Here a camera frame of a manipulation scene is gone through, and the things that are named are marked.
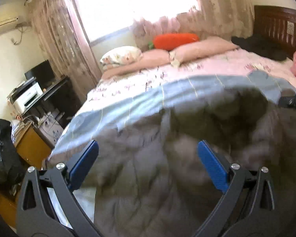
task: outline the wall-mounted air conditioner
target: wall-mounted air conditioner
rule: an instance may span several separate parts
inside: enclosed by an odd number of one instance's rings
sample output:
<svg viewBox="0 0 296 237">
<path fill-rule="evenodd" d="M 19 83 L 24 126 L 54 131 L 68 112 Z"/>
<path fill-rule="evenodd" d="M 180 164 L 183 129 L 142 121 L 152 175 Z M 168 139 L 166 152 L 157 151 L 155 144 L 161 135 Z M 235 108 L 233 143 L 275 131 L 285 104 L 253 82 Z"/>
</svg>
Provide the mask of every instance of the wall-mounted air conditioner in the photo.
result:
<svg viewBox="0 0 296 237">
<path fill-rule="evenodd" d="M 18 20 L 19 18 L 11 18 L 0 21 L 0 35 L 15 29 L 16 25 L 18 24 Z"/>
</svg>

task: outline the metal screw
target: metal screw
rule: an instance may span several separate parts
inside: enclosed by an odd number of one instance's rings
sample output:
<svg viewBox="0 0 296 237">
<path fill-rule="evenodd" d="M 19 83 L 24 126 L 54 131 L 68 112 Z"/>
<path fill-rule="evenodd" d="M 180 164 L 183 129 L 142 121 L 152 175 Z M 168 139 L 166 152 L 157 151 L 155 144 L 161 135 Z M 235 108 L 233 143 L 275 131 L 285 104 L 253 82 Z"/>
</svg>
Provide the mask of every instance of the metal screw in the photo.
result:
<svg viewBox="0 0 296 237">
<path fill-rule="evenodd" d="M 231 168 L 234 170 L 238 170 L 240 168 L 240 165 L 237 163 L 233 163 L 233 164 L 231 164 Z"/>
<path fill-rule="evenodd" d="M 269 171 L 269 169 L 268 169 L 266 166 L 263 166 L 263 167 L 261 168 L 261 171 L 262 171 L 263 173 L 267 173 L 267 172 Z"/>
<path fill-rule="evenodd" d="M 63 162 L 60 162 L 56 165 L 56 168 L 59 170 L 63 169 L 64 167 L 65 167 L 65 163 L 63 163 Z"/>
<path fill-rule="evenodd" d="M 33 167 L 33 166 L 30 166 L 30 167 L 27 169 L 27 171 L 28 171 L 29 173 L 32 173 L 34 170 L 35 170 L 35 167 Z"/>
</svg>

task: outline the brown wooden bed frame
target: brown wooden bed frame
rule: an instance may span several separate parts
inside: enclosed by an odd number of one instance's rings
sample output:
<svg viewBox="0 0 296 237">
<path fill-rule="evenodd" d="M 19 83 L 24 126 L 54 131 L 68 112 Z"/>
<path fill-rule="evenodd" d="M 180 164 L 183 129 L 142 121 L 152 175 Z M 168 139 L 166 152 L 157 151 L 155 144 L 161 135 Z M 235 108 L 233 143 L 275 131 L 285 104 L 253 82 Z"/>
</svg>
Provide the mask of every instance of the brown wooden bed frame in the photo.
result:
<svg viewBox="0 0 296 237">
<path fill-rule="evenodd" d="M 296 52 L 296 10 L 277 6 L 254 6 L 254 34 L 278 43 L 292 58 Z"/>
</svg>

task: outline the white printer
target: white printer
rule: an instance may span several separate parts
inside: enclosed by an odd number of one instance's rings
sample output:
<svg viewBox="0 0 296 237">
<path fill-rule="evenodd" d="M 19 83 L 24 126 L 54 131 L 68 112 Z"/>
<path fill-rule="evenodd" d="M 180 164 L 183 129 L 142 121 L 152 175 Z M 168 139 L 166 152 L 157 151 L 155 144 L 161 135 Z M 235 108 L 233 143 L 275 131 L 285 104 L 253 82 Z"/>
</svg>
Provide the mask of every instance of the white printer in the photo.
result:
<svg viewBox="0 0 296 237">
<path fill-rule="evenodd" d="M 43 94 L 42 89 L 36 82 L 35 77 L 29 79 L 21 86 L 15 88 L 7 97 L 14 108 L 23 114 L 25 110 Z"/>
</svg>

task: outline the black computer monitor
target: black computer monitor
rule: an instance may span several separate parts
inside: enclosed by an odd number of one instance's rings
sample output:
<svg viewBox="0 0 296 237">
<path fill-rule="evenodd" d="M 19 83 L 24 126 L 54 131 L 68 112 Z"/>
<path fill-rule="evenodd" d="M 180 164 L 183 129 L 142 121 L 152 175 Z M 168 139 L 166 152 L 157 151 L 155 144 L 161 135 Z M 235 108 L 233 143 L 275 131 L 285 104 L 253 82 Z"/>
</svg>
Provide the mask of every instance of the black computer monitor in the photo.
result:
<svg viewBox="0 0 296 237">
<path fill-rule="evenodd" d="M 25 73 L 25 77 L 27 80 L 35 77 L 41 89 L 48 88 L 55 80 L 55 75 L 53 70 L 51 69 L 49 61 L 44 61 L 36 67 L 32 68 Z"/>
</svg>

